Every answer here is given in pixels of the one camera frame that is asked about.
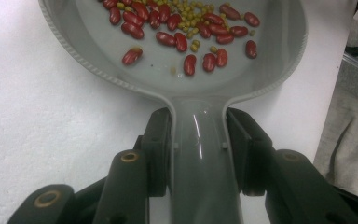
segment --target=kidney bean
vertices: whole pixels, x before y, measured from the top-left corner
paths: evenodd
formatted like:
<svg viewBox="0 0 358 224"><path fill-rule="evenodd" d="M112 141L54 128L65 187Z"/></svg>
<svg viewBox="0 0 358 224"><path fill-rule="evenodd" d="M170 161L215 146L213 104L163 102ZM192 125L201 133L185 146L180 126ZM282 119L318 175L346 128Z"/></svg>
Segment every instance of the kidney bean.
<svg viewBox="0 0 358 224"><path fill-rule="evenodd" d="M174 47L176 46L176 38L172 35L169 35L164 32L157 32L156 33L156 40L165 46Z"/></svg>
<svg viewBox="0 0 358 224"><path fill-rule="evenodd" d="M211 12L205 13L202 16L202 18L205 19L206 21L210 21L210 22L213 22L213 23L218 24L218 25L221 25L221 24L223 24L225 22L221 17L219 17L219 16L217 16L217 15L211 13Z"/></svg>
<svg viewBox="0 0 358 224"><path fill-rule="evenodd" d="M146 4L150 11L158 11L158 5L153 0L148 0Z"/></svg>
<svg viewBox="0 0 358 224"><path fill-rule="evenodd" d="M212 72L215 67L216 67L216 57L214 57L214 54L212 53L205 54L202 62L202 68L204 69L204 71Z"/></svg>
<svg viewBox="0 0 358 224"><path fill-rule="evenodd" d="M121 62L124 65L130 65L135 63L136 60L138 60L139 57L142 56L142 49L140 48L132 48L129 51L127 51L126 54L124 54L123 58L121 59Z"/></svg>
<svg viewBox="0 0 358 224"><path fill-rule="evenodd" d="M170 31L174 31L177 27L179 22L182 21L182 17L179 14L172 14L167 20L167 27Z"/></svg>
<svg viewBox="0 0 358 224"><path fill-rule="evenodd" d="M228 54L227 51L225 49L219 49L216 52L216 66L218 67L224 67L226 66L227 62L228 62Z"/></svg>
<svg viewBox="0 0 358 224"><path fill-rule="evenodd" d="M209 30L208 26L205 25L204 23L202 22L198 22L196 24L196 27L199 28L200 30L200 35L205 38L205 39L208 39L209 37L211 37L211 30Z"/></svg>
<svg viewBox="0 0 358 224"><path fill-rule="evenodd" d="M186 36L183 35L182 33L176 33L174 36L176 38L176 49L179 52L185 52L187 50Z"/></svg>
<svg viewBox="0 0 358 224"><path fill-rule="evenodd" d="M150 26L153 29L157 29L160 26L160 22L159 22L159 12L158 11L151 11L149 14L149 23Z"/></svg>
<svg viewBox="0 0 358 224"><path fill-rule="evenodd" d="M118 0L103 0L103 6L108 10L112 7L115 7L117 3Z"/></svg>
<svg viewBox="0 0 358 224"><path fill-rule="evenodd" d="M121 21L121 12L120 9L118 9L118 7L111 7L109 9L110 12L110 23L112 23L113 25L117 25L120 21Z"/></svg>
<svg viewBox="0 0 358 224"><path fill-rule="evenodd" d="M183 70L188 76L193 76L196 72L196 62L197 58L194 54L189 54L185 57L185 62L183 63Z"/></svg>
<svg viewBox="0 0 358 224"><path fill-rule="evenodd" d="M243 37L248 35L248 28L245 26L231 26L231 28L229 28L229 32L235 37Z"/></svg>
<svg viewBox="0 0 358 224"><path fill-rule="evenodd" d="M147 19L149 19L149 11L144 4L140 2L133 2L131 6L136 11L136 14L142 19L144 19L144 21L147 21Z"/></svg>
<svg viewBox="0 0 358 224"><path fill-rule="evenodd" d="M121 30L124 34L131 35L135 39L142 39L145 35L140 26L137 26L130 21L124 21L121 25Z"/></svg>
<svg viewBox="0 0 358 224"><path fill-rule="evenodd" d="M129 7L132 4L132 0L121 0L124 6Z"/></svg>
<svg viewBox="0 0 358 224"><path fill-rule="evenodd" d="M245 21L253 27L257 27L260 25L260 20L252 12L245 13Z"/></svg>
<svg viewBox="0 0 358 224"><path fill-rule="evenodd" d="M221 13L226 14L226 17L228 19L231 19L231 20L234 20L234 21L239 20L241 18L240 13L237 10L235 10L233 7L231 7L231 6L227 5L227 4L221 5L219 7L219 11Z"/></svg>
<svg viewBox="0 0 358 224"><path fill-rule="evenodd" d="M226 35L218 35L216 37L216 42L219 44L229 44L234 40L234 35L228 33Z"/></svg>
<svg viewBox="0 0 358 224"><path fill-rule="evenodd" d="M228 30L226 29L226 27L223 27L221 25L211 23L211 24L208 25L208 28L211 31L211 34L213 34L213 35L226 35L226 34L228 34Z"/></svg>
<svg viewBox="0 0 358 224"><path fill-rule="evenodd" d="M139 17L138 15L136 15L131 11L124 11L123 19L124 21L130 21L139 27L142 27L144 25L144 19L142 19L141 17Z"/></svg>
<svg viewBox="0 0 358 224"><path fill-rule="evenodd" d="M171 16L171 8L167 4L162 4L158 7L159 11L159 21L162 23L167 22L168 18Z"/></svg>
<svg viewBox="0 0 358 224"><path fill-rule="evenodd" d="M255 59L257 57L257 45L255 44L255 42L253 40L249 40L248 42L246 42L246 46L245 46L245 52L246 52L246 56L248 56L248 58L250 59Z"/></svg>

